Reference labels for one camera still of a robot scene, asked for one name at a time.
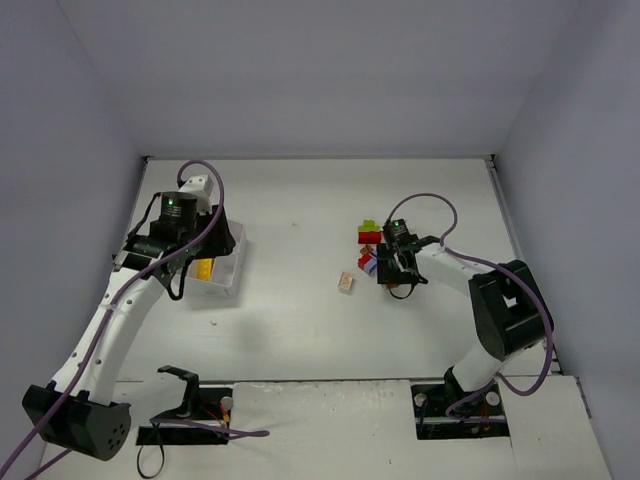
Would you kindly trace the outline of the purple lego brick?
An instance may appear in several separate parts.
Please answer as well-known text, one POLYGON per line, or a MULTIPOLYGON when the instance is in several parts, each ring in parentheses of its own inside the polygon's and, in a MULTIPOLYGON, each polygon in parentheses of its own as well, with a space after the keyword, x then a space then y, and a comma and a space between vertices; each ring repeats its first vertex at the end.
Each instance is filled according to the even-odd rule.
POLYGON ((370 259, 361 265, 361 269, 367 275, 375 275, 377 272, 377 261, 375 259, 370 259))

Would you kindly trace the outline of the yellow long lego plate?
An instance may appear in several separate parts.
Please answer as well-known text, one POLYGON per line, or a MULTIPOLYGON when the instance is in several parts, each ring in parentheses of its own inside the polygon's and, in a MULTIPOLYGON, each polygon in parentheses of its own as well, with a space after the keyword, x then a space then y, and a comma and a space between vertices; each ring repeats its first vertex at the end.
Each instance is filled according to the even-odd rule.
POLYGON ((214 258, 200 259, 197 264, 196 278, 200 281, 209 282, 212 278, 214 265, 214 258))

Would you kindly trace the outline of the small red lego brick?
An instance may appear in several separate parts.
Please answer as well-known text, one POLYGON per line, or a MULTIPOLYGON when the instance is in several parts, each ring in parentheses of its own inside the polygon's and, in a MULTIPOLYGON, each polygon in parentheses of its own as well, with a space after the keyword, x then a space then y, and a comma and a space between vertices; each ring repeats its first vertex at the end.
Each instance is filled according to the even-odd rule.
POLYGON ((358 259, 358 262, 357 262, 358 267, 359 267, 361 270, 364 270, 364 269, 365 269, 365 267, 366 267, 366 265, 367 265, 368 263, 370 263, 372 260, 373 260, 373 257, 372 257, 370 254, 363 254, 363 255, 361 255, 361 256, 360 256, 360 258, 358 259))

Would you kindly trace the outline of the brown lego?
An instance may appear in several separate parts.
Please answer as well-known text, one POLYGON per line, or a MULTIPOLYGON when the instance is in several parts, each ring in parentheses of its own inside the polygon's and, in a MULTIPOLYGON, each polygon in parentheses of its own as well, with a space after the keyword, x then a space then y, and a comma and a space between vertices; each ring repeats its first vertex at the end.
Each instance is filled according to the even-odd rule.
POLYGON ((360 249, 360 254, 376 256, 377 255, 376 248, 371 245, 363 245, 362 248, 360 249))

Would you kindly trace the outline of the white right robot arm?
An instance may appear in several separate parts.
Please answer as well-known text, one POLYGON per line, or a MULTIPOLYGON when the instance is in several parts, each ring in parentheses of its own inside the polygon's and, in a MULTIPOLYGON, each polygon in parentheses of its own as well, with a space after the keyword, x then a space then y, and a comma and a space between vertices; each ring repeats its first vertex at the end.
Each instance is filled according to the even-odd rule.
POLYGON ((445 373, 450 398, 460 401, 480 391, 513 358, 544 342, 542 372, 532 387, 518 394, 529 396, 540 387, 552 361, 554 325, 526 263, 494 264, 456 253, 437 237, 411 233, 402 219, 386 221, 382 236, 384 242, 376 250, 379 283, 414 290, 436 281, 471 302, 475 340, 462 360, 445 373))

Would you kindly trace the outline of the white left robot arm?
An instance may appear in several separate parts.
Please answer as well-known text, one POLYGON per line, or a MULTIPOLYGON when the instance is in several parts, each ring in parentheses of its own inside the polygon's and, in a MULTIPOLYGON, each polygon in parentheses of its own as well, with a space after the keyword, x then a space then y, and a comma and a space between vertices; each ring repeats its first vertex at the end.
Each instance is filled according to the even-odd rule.
POLYGON ((46 386, 30 386, 22 400, 44 441, 101 461, 119 452, 132 426, 129 404, 114 399, 115 383, 150 310, 194 260, 228 255, 235 246, 223 204, 201 211, 194 193, 159 198, 160 214, 148 233, 134 228, 127 236, 72 355, 46 386))

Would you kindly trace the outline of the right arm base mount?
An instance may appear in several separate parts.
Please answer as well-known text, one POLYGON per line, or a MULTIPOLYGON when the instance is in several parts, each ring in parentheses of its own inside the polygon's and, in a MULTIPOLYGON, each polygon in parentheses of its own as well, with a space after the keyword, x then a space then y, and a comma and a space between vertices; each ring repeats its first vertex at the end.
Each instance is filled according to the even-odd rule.
POLYGON ((493 383, 471 400, 451 410, 455 400, 443 383, 411 385, 416 437, 431 440, 507 438, 509 426, 499 387, 493 383))

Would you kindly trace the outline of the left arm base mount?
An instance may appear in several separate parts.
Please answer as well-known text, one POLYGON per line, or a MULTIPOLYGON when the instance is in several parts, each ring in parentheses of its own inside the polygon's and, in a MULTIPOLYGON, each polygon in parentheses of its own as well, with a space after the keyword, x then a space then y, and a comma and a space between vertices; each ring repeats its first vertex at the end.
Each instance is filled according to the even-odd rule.
POLYGON ((231 427, 234 406, 231 387, 203 388, 198 374, 170 365, 160 367, 157 372, 183 381, 185 389, 177 407, 154 415, 146 425, 138 428, 136 470, 141 479, 156 479, 162 473, 166 446, 228 445, 235 440, 270 435, 266 429, 231 427), (142 453, 147 446, 159 449, 160 465, 155 473, 146 473, 143 469, 142 453))

